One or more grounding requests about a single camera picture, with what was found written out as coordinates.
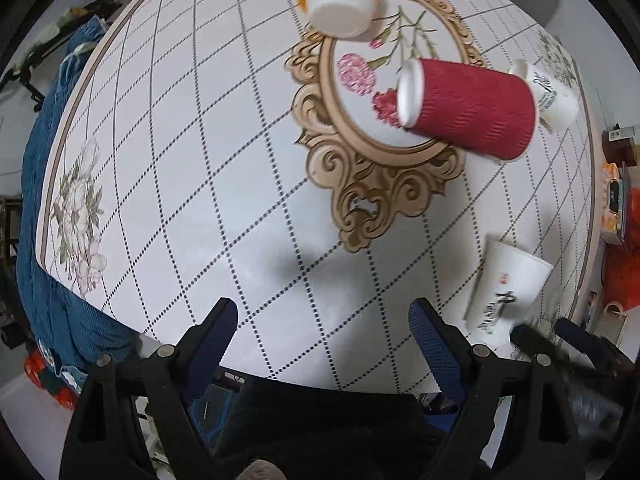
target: grid pattern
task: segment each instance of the grid pattern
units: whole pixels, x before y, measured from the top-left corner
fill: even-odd
[[[517,6],[449,1],[489,67],[524,58],[552,72],[541,29]],[[305,17],[293,2],[144,0],[129,9],[60,126],[58,135],[68,130],[61,161],[46,180],[58,190],[83,143],[96,139],[108,264],[87,301],[175,343],[230,297],[240,317],[226,367],[398,393],[436,388],[411,338],[408,305],[426,296],[462,326],[488,236],[554,264],[532,312],[566,314],[592,215],[583,101],[576,123],[564,132],[540,127],[517,161],[469,153],[462,176],[423,215],[398,215],[366,250],[348,253],[330,192],[309,182],[306,148],[295,144],[298,86],[284,62]],[[41,264],[78,292],[59,261],[57,227],[52,219]]]

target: white peony print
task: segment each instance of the white peony print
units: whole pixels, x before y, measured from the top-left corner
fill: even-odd
[[[102,188],[95,189],[92,171],[100,158],[95,139],[82,146],[79,159],[60,179],[60,195],[53,203],[51,216],[58,222],[60,264],[69,280],[75,279],[84,298],[100,282],[107,258],[98,252]]]

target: blue gripper pad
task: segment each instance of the blue gripper pad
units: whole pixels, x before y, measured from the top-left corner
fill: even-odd
[[[409,307],[409,328],[443,395],[464,402],[460,366],[418,301]]]
[[[185,405],[204,395],[238,326],[238,308],[226,300],[222,311],[191,357],[181,392]]]

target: red bag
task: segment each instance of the red bag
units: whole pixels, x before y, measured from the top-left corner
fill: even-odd
[[[625,245],[635,253],[640,250],[640,189],[631,188],[631,215],[628,217]]]
[[[640,251],[632,254],[623,246],[607,245],[604,271],[602,304],[619,301],[622,310],[640,304]]]

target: white mug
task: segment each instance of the white mug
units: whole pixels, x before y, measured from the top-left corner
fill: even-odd
[[[494,348],[508,343],[511,328],[526,317],[553,268],[533,254],[488,240],[465,316],[470,341]]]
[[[523,59],[514,61],[509,73],[529,85],[538,103],[540,118],[554,130],[561,132],[575,121],[578,98],[567,86]]]
[[[622,305],[617,301],[609,303],[596,320],[593,335],[604,337],[617,345],[625,333],[626,315],[622,314]]]

